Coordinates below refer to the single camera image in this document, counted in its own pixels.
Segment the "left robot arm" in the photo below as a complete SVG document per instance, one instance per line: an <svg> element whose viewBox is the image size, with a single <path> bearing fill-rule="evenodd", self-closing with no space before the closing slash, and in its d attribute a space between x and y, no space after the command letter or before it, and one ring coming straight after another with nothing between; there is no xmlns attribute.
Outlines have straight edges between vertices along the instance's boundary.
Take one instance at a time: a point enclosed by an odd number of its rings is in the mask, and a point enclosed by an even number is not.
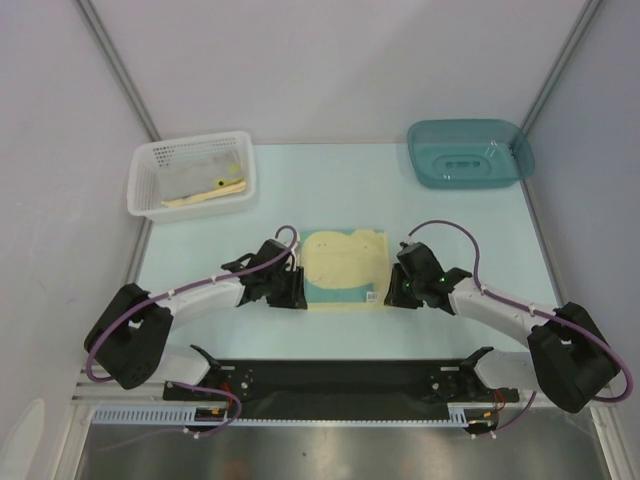
<svg viewBox="0 0 640 480"><path fill-rule="evenodd" d="M303 300L302 268L296 240L266 240L210 277L152 296L136 283L121 287L84 341L85 374L94 383L116 382L125 390L149 380L183 383L199 400L220 388L220 364L203 347L168 343L170 334L218 310L266 299L292 307Z"/></svg>

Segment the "yellow-green grey towel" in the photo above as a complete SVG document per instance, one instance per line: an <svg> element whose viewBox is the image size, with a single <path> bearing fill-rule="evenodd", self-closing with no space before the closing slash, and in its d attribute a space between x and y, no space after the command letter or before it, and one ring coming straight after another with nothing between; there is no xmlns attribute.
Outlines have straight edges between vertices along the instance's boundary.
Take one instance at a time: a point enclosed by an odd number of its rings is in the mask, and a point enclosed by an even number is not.
<svg viewBox="0 0 640 480"><path fill-rule="evenodd" d="M157 176L162 201L209 192L245 180L241 158L235 150L162 167Z"/></svg>

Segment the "yellow cream towel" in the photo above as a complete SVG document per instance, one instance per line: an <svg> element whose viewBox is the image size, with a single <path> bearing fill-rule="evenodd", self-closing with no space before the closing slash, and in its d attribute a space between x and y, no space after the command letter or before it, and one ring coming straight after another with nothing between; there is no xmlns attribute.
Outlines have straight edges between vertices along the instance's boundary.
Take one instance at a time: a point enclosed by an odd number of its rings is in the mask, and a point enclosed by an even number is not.
<svg viewBox="0 0 640 480"><path fill-rule="evenodd" d="M246 190L246 187L247 187L247 183L245 181L240 181L234 184L224 185L221 188L214 189L209 192L198 193L198 194L194 194L194 195L176 199L176 200L162 201L161 205L166 208L184 207L188 205L198 204L198 203L206 202L209 200L217 199L220 197L242 193Z"/></svg>

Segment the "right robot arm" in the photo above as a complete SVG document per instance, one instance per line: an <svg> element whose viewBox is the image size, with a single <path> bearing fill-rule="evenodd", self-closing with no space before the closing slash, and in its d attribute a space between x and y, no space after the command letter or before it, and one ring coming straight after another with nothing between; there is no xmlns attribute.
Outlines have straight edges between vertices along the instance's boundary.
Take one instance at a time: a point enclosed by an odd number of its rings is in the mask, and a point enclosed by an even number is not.
<svg viewBox="0 0 640 480"><path fill-rule="evenodd" d="M402 243L396 258L386 305L441 310L479 322L523 346L521 352L482 347L467 357L460 388L469 400L484 401L501 388L538 391L558 408L577 413L620 373L581 306L541 308L491 293L463 269L444 270L421 242Z"/></svg>

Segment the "pale yellow towel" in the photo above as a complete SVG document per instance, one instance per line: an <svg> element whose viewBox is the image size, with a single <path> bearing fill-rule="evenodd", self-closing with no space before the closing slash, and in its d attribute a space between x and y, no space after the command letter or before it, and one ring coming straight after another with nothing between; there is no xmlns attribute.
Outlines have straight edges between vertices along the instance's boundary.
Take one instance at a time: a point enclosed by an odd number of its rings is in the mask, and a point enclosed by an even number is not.
<svg viewBox="0 0 640 480"><path fill-rule="evenodd" d="M304 231L298 253L308 310L355 311L384 306L391 278L385 231Z"/></svg>

